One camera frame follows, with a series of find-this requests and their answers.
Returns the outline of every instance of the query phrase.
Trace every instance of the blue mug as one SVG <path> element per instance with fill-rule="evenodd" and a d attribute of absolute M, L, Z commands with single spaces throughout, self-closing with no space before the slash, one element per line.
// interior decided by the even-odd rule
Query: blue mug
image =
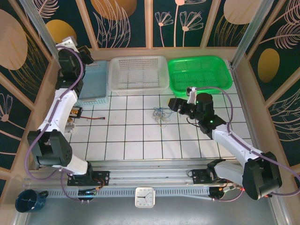
<path fill-rule="evenodd" d="M 37 193 L 32 189 L 25 190 L 15 200 L 15 209 L 18 212 L 39 211 L 45 205 L 47 196 L 48 191 Z"/>

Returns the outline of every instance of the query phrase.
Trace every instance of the plastic basket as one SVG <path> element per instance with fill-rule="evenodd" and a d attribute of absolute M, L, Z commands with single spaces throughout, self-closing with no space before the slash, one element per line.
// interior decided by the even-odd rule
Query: plastic basket
<path fill-rule="evenodd" d="M 199 56 L 175 59 L 168 62 L 170 88 L 175 96 L 186 96 L 187 87 L 214 86 L 224 90 L 232 86 L 232 79 L 225 62 L 217 56 Z M 214 89 L 200 90 L 209 94 Z"/>
<path fill-rule="evenodd" d="M 85 68 L 83 87 L 75 105 L 106 104 L 107 96 L 107 62 L 95 61 Z"/>
<path fill-rule="evenodd" d="M 169 87 L 167 61 L 163 56 L 114 58 L 108 85 L 117 95 L 159 94 Z"/>

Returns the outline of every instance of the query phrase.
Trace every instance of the clock face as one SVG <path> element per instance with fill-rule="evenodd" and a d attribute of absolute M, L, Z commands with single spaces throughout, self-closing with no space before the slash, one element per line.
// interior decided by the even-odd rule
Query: clock face
<path fill-rule="evenodd" d="M 155 204 L 155 191 L 152 187 L 138 187 L 135 190 L 135 206 L 152 208 Z"/>

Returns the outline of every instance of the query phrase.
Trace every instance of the green plastic basket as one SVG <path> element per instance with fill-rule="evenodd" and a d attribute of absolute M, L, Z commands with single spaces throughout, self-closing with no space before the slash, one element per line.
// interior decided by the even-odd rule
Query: green plastic basket
<path fill-rule="evenodd" d="M 186 96 L 187 87 L 214 86 L 224 90 L 233 84 L 225 62 L 218 56 L 198 56 L 170 60 L 168 62 L 170 88 L 177 97 Z M 219 93 L 219 90 L 203 89 L 200 92 Z"/>

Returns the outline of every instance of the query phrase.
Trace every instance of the blue plastic basket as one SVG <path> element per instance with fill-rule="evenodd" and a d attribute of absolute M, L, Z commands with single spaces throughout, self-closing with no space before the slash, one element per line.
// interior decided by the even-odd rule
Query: blue plastic basket
<path fill-rule="evenodd" d="M 76 106 L 106 104 L 108 96 L 107 62 L 95 61 L 86 66 L 83 87 Z"/>

